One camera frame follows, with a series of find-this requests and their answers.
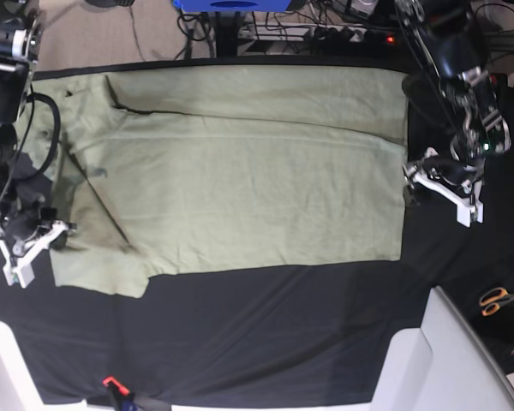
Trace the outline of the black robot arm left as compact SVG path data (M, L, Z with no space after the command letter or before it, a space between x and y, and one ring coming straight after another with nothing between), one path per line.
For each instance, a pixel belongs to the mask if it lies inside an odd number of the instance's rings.
M473 211L487 158L511 148L509 126L486 68L485 36L468 1L397 1L395 10L452 132L447 154L427 149L404 167L404 176L411 188L427 188Z

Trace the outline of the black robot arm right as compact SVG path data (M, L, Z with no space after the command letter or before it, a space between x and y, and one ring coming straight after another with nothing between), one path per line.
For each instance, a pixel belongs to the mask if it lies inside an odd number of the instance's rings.
M44 14L37 1L0 1L0 242L6 253L21 257L37 247L47 248L71 224L57 219L43 198L24 200L21 184L42 176L57 154L61 117L55 101L32 88L44 31ZM53 116L51 145L44 162L28 176L15 168L27 141L16 134L14 124L37 103L46 104Z

